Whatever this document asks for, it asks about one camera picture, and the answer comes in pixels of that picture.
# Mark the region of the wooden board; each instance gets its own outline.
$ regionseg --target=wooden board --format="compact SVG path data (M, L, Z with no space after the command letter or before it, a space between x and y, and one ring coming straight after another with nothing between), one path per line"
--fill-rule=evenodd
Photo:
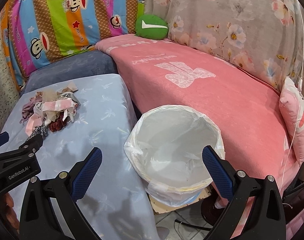
M196 202L198 202L202 199L205 199L205 198L209 197L210 195L211 195L211 188L208 186L204 190L202 190L199 197L196 198L193 202L185 204L185 205L180 206L180 207L169 207L167 205L164 205L164 204L160 203L159 201L157 201L151 195L149 195L149 199L150 199L150 203L152 205L154 214L159 215L159 214L163 214L163 213L167 213L167 212L171 212L171 211L180 209L182 207L186 207L186 206L191 205L193 203L196 203Z

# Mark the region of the white bear pattern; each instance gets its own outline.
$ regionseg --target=white bear pattern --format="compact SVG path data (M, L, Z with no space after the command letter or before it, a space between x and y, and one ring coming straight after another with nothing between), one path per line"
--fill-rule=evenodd
M166 74L165 78L180 88L189 87L196 78L215 77L215 74L203 68L193 70L184 62L161 63L155 66L173 72L174 74Z

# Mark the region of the white plastic bag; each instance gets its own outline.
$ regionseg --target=white plastic bag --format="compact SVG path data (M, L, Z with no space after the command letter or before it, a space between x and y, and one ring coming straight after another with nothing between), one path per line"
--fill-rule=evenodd
M188 106L166 105L142 115L124 150L146 192L179 207L212 182L202 161L207 145L225 158L221 131L210 118Z

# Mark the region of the light blue sheet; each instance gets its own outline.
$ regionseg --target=light blue sheet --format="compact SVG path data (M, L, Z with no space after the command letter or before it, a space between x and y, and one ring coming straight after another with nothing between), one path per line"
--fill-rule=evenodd
M60 90L69 81L47 88ZM83 215L103 240L157 239L151 204L123 145L136 123L129 92L117 74L75 79L75 93L82 104L75 122L52 133L36 153L41 167L40 179L54 178L89 154L93 147L102 150L103 161L85 197L77 201ZM10 114L3 131L10 136L0 153L17 149L26 139L25 124L20 124L22 106L35 95L24 94ZM28 182L10 191L15 212L20 217L21 205ZM63 216L52 201L60 225L72 237Z

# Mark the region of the black cable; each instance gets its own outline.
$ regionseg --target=black cable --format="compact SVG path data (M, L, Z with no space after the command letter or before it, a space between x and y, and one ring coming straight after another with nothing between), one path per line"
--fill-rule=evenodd
M181 225L185 225L185 226L190 227L190 228L200 229L200 230L204 230L204 231L211 231L212 230L212 228L204 228L204 227L199 227L199 226L195 226L195 225L190 225L190 224L184 223L184 222L182 222L178 219L174 220L174 222L179 223Z

